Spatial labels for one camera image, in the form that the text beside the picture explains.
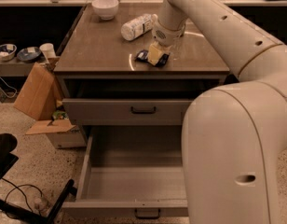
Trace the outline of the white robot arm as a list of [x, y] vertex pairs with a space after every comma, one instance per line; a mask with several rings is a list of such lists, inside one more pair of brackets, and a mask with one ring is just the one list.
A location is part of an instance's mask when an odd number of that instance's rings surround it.
[[191, 20], [237, 83], [187, 108], [182, 159], [190, 224], [280, 224], [279, 154], [287, 148], [287, 46], [218, 0], [164, 0], [163, 48]]

